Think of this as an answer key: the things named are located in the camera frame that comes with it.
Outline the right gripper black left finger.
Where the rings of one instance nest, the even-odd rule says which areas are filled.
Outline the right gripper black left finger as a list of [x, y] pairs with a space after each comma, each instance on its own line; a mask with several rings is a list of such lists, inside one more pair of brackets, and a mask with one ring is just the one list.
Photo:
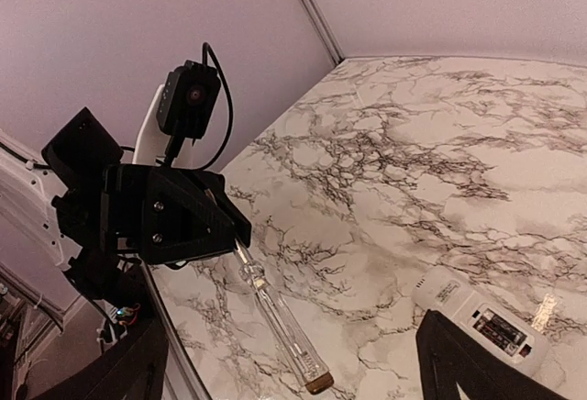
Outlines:
[[160, 399], [167, 356], [162, 323], [155, 317], [142, 319], [104, 355], [37, 398]]

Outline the clear handled screwdriver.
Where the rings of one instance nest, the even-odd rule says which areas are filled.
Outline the clear handled screwdriver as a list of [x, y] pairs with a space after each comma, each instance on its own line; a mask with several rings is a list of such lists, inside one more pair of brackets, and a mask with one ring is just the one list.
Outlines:
[[263, 266], [239, 239], [234, 255], [240, 264], [239, 275], [251, 288], [257, 308], [298, 383], [311, 395], [325, 392], [333, 386], [334, 378], [286, 301], [268, 281]]

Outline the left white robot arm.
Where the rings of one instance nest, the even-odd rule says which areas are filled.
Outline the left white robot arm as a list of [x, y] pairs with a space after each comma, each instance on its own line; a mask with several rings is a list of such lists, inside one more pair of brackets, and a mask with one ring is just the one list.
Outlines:
[[149, 295], [120, 262], [201, 261], [249, 245], [252, 226], [225, 178], [161, 163], [164, 134], [149, 110], [131, 162], [88, 109], [39, 156], [1, 138], [1, 214], [47, 253], [90, 300], [149, 310]]

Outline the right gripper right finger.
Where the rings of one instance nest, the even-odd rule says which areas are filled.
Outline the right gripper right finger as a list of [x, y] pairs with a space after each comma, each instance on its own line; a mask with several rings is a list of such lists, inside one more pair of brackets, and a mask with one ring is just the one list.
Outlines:
[[500, 361], [436, 310], [416, 332], [425, 400], [563, 400], [564, 397]]

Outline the white remote control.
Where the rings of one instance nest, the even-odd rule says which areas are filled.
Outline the white remote control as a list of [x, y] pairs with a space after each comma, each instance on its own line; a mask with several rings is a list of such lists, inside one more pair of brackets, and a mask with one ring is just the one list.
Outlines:
[[547, 356], [549, 342], [542, 333], [446, 267], [426, 272], [416, 283], [412, 300], [425, 311], [438, 311], [500, 361], [527, 376], [534, 375]]

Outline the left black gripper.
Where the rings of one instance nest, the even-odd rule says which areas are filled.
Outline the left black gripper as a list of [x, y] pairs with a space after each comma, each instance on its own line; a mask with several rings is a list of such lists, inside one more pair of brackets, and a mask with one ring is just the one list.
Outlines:
[[[41, 150], [66, 187], [51, 199], [59, 230], [81, 246], [63, 274], [88, 299], [147, 299], [138, 266], [127, 272], [119, 258], [100, 250], [103, 171], [123, 150], [84, 107]], [[143, 202], [139, 257], [150, 265], [211, 259], [251, 244], [251, 223], [227, 196], [222, 174], [153, 168]]]

